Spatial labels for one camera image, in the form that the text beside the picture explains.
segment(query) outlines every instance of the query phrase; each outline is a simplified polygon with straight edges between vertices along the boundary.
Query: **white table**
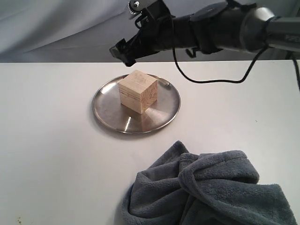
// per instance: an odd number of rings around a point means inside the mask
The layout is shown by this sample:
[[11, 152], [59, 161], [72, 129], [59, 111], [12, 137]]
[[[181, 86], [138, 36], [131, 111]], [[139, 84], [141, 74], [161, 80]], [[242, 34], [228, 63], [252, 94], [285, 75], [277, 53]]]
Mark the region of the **white table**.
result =
[[[195, 79], [240, 79], [249, 61], [180, 63]], [[133, 69], [162, 76], [181, 110], [152, 135], [116, 134], [91, 112], [97, 89]], [[176, 140], [191, 153], [243, 150], [300, 222], [300, 93], [291, 61], [259, 61], [243, 84], [193, 84], [174, 63], [0, 64], [0, 224], [120, 224], [117, 206]]]

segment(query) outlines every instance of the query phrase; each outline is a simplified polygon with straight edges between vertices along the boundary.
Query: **stainless steel plate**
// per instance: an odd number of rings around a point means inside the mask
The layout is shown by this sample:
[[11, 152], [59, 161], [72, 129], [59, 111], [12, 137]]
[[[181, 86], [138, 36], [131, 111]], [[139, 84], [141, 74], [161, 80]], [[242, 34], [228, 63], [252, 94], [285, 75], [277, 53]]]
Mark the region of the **stainless steel plate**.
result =
[[174, 86], [163, 78], [158, 80], [157, 101], [142, 115], [120, 103], [118, 82], [127, 75], [104, 84], [95, 94], [92, 108], [97, 120], [115, 131], [138, 134], [160, 129], [169, 124], [180, 109], [180, 96]]

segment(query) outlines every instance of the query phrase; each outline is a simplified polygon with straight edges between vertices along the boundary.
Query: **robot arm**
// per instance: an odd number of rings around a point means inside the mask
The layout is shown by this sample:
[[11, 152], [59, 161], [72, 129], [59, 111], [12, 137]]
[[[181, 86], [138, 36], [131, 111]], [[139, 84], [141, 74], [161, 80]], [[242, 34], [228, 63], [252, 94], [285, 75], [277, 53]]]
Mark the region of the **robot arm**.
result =
[[128, 8], [131, 18], [139, 16], [139, 31], [110, 48], [112, 56], [128, 67], [135, 59], [173, 47], [185, 48], [192, 58], [196, 52], [255, 52], [265, 46], [300, 52], [300, 18], [281, 18], [256, 4], [226, 0], [178, 18], [162, 0], [131, 0]]

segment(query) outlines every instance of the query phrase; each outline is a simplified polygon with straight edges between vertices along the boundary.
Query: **metal screw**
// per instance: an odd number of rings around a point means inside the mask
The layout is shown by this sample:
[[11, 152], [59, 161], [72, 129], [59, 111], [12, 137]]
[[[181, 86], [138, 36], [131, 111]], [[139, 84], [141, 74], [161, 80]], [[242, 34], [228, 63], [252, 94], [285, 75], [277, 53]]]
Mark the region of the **metal screw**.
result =
[[139, 1], [135, 1], [133, 4], [134, 4], [135, 7], [139, 7], [140, 2]]

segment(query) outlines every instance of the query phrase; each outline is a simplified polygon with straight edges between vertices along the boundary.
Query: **plate rim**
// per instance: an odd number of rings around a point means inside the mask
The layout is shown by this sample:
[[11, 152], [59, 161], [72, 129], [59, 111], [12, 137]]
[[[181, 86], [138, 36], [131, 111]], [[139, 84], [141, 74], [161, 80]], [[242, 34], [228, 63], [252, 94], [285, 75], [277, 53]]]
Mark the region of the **plate rim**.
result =
[[110, 130], [112, 130], [112, 131], [117, 131], [117, 132], [120, 132], [120, 133], [123, 133], [123, 134], [129, 134], [129, 135], [134, 135], [134, 134], [146, 134], [146, 133], [154, 132], [154, 131], [156, 131], [156, 130], [159, 130], [159, 129], [161, 129], [161, 128], [167, 126], [169, 123], [171, 123], [171, 122], [175, 119], [175, 117], [177, 116], [177, 114], [178, 114], [178, 112], [179, 112], [179, 110], [180, 110], [180, 107], [181, 107], [181, 97], [180, 97], [180, 94], [179, 94], [177, 88], [175, 88], [175, 86], [174, 86], [171, 82], [167, 81], [166, 79], [164, 79], [164, 78], [162, 78], [162, 77], [160, 77], [160, 76], [156, 76], [156, 75], [152, 75], [152, 74], [148, 74], [148, 75], [153, 76], [153, 77], [155, 77], [155, 78], [162, 79], [162, 80], [164, 80], [164, 81], [170, 83], [170, 84], [173, 86], [173, 88], [175, 89], [176, 93], [177, 93], [177, 96], [178, 96], [178, 99], [179, 99], [178, 109], [177, 109], [176, 113], [174, 114], [174, 116], [173, 116], [168, 122], [166, 122], [165, 124], [163, 124], [163, 125], [161, 125], [161, 126], [155, 128], [155, 129], [152, 129], [152, 130], [142, 131], [142, 132], [128, 132], [128, 131], [118, 130], [118, 129], [116, 129], [116, 128], [110, 126], [109, 124], [107, 124], [106, 122], [104, 122], [102, 119], [100, 119], [100, 118], [98, 117], [98, 113], [96, 112], [96, 109], [95, 109], [95, 99], [96, 99], [96, 96], [98, 95], [98, 93], [99, 93], [99, 92], [101, 91], [101, 89], [102, 89], [103, 87], [105, 87], [108, 83], [110, 83], [110, 82], [112, 82], [112, 81], [114, 81], [114, 80], [118, 80], [118, 79], [121, 78], [121, 77], [124, 77], [124, 78], [125, 78], [125, 77], [128, 76], [128, 75], [129, 75], [129, 74], [117, 76], [117, 77], [115, 77], [115, 78], [113, 78], [113, 79], [107, 81], [106, 83], [104, 83], [104, 84], [96, 91], [96, 93], [95, 93], [95, 95], [94, 95], [94, 97], [93, 97], [93, 100], [92, 100], [92, 110], [93, 110], [94, 117], [96, 117], [97, 121], [98, 121], [99, 123], [103, 124], [106, 128], [108, 128], [108, 129], [110, 129]]

